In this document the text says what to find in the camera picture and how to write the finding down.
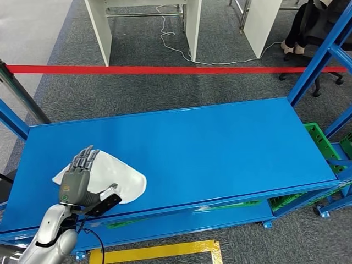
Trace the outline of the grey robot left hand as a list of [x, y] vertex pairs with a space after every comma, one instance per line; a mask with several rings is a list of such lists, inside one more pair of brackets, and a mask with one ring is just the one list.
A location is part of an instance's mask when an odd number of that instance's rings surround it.
[[88, 191], [91, 170], [99, 152], [90, 145], [74, 156], [62, 178], [58, 195], [59, 202], [84, 207], [100, 202], [100, 193]]

